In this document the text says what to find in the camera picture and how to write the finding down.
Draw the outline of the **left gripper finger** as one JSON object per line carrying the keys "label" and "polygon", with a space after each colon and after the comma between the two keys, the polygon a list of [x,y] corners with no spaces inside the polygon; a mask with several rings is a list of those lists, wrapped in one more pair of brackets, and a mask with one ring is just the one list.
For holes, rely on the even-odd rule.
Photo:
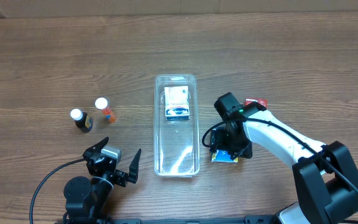
{"label": "left gripper finger", "polygon": [[105,137],[99,143],[87,148],[83,153],[83,157],[91,157],[96,152],[101,152],[102,148],[108,143],[109,138]]}
{"label": "left gripper finger", "polygon": [[135,184],[138,180],[138,176],[139,176],[139,161],[140,161],[140,157],[141,157],[141,152],[142,149],[139,149],[135,155],[135,157],[133,158],[130,166],[129,166],[129,172],[128,172],[128,178],[127,181]]}

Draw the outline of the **blue yellow VapoDrops box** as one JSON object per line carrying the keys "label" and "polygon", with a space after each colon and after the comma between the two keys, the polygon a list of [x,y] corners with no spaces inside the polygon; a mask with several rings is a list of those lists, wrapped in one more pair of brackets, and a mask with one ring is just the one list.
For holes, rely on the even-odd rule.
{"label": "blue yellow VapoDrops box", "polygon": [[211,162],[223,162],[223,163],[238,163],[238,158],[231,159],[228,151],[224,145],[224,138],[226,137],[224,128],[214,128],[210,135],[210,145],[214,146],[210,150]]}

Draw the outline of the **clear plastic container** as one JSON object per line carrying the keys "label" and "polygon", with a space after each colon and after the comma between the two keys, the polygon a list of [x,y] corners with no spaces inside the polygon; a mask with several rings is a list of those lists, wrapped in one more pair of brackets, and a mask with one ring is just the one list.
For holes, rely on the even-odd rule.
{"label": "clear plastic container", "polygon": [[[188,86],[190,118],[166,120],[166,86]],[[200,170],[198,88],[194,75],[163,74],[155,77],[154,171],[162,177],[193,177]]]}

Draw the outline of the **red medicine box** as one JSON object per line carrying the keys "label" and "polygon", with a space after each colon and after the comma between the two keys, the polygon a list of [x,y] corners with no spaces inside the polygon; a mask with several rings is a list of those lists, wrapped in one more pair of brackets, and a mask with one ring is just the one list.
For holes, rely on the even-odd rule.
{"label": "red medicine box", "polygon": [[244,100],[244,105],[246,106],[253,102],[256,102],[264,107],[267,107],[267,105],[268,105],[268,101],[266,99],[262,99],[262,98],[246,98]]}

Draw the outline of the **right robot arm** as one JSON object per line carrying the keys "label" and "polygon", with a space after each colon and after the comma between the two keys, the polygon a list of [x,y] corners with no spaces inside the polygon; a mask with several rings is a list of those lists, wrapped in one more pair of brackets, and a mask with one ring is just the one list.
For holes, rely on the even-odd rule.
{"label": "right robot arm", "polygon": [[250,159],[253,144],[270,151],[293,173],[297,201],[274,215],[248,215],[244,223],[354,223],[358,169],[339,141],[325,144],[279,121],[262,103],[240,103],[232,93],[214,108],[222,121],[205,132],[214,161]]}

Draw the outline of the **white and blue medicine box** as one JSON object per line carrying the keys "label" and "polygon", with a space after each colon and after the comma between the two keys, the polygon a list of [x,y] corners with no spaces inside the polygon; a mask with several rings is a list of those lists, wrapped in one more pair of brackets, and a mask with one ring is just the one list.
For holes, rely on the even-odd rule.
{"label": "white and blue medicine box", "polygon": [[166,86],[164,96],[166,120],[186,120],[190,118],[188,86]]}

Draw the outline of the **dark bottle white cap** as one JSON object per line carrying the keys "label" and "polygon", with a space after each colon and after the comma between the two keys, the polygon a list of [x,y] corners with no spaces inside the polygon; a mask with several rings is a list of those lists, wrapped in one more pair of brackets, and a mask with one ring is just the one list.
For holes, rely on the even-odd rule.
{"label": "dark bottle white cap", "polygon": [[88,133],[92,130],[93,119],[88,113],[75,108],[71,110],[70,116],[75,121],[77,128],[79,128],[83,133]]}

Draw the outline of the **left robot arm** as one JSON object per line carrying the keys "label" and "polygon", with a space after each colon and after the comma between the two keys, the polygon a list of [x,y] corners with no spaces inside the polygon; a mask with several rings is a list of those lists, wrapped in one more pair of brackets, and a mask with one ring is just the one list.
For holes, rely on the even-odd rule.
{"label": "left robot arm", "polygon": [[134,156],[129,171],[124,172],[117,169],[121,151],[108,146],[108,141],[106,137],[83,153],[91,178],[74,177],[63,189],[66,198],[64,223],[115,223],[104,213],[104,206],[115,186],[125,187],[129,182],[137,182],[141,150]]}

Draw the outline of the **orange tube white cap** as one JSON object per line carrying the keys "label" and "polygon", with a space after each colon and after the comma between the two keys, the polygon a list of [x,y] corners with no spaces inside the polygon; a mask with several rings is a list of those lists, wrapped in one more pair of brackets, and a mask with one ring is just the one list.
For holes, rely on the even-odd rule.
{"label": "orange tube white cap", "polygon": [[100,97],[95,100],[95,107],[99,109],[104,117],[110,122],[115,123],[117,118],[112,109],[109,107],[108,100],[106,98]]}

